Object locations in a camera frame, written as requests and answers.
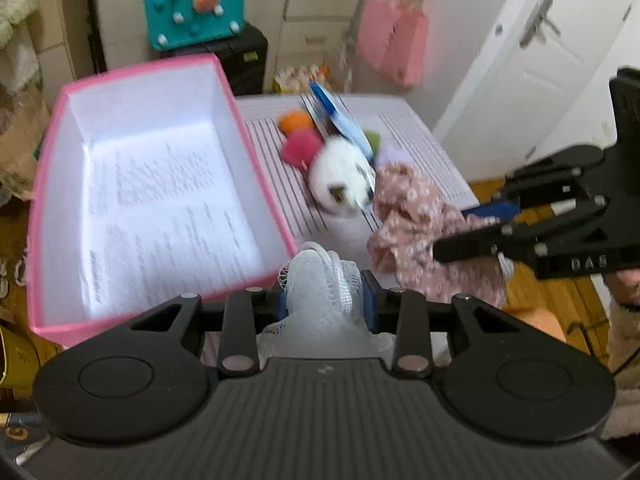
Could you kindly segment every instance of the pink floral cloth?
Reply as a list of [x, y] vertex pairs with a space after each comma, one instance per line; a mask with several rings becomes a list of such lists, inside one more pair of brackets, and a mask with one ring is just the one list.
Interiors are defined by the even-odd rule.
[[398, 282], [430, 301], [448, 303], [454, 294], [472, 294], [500, 308], [506, 284], [497, 258], [475, 258], [443, 265], [431, 256], [439, 238], [484, 227], [491, 218], [469, 215], [443, 202], [438, 186], [401, 162], [378, 168], [375, 213], [383, 225], [367, 243], [374, 267], [394, 272]]

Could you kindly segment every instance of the yellow container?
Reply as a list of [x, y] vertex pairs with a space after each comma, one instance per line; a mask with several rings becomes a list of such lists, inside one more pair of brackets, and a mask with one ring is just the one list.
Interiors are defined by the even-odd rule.
[[15, 335], [4, 326], [0, 326], [0, 338], [2, 339], [1, 363], [2, 379], [0, 386], [3, 388], [27, 388], [33, 384], [33, 380], [40, 369], [38, 354], [31, 341]]

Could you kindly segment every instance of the teal bag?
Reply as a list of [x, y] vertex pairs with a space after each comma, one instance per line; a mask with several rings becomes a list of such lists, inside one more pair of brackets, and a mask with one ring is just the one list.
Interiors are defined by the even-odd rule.
[[244, 0], [219, 0], [215, 12], [196, 12], [193, 0], [145, 0], [146, 28], [156, 50], [229, 38], [244, 31]]

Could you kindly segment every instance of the door handle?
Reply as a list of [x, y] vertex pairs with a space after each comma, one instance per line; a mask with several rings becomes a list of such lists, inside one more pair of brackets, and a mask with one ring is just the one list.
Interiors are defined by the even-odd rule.
[[542, 0], [542, 2], [536, 6], [527, 20], [527, 25], [525, 25], [524, 35], [520, 39], [520, 48], [527, 48], [535, 37], [537, 37], [542, 44], [546, 43], [546, 36], [542, 30], [543, 23], [547, 24], [556, 36], [561, 36], [560, 29], [547, 15], [553, 4], [554, 0]]

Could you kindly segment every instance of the panda plush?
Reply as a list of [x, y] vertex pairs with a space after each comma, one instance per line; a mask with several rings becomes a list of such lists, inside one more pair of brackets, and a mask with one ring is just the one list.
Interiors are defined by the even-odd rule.
[[322, 208], [348, 216], [371, 204], [376, 175], [358, 147], [342, 136], [333, 136], [314, 157], [307, 181]]

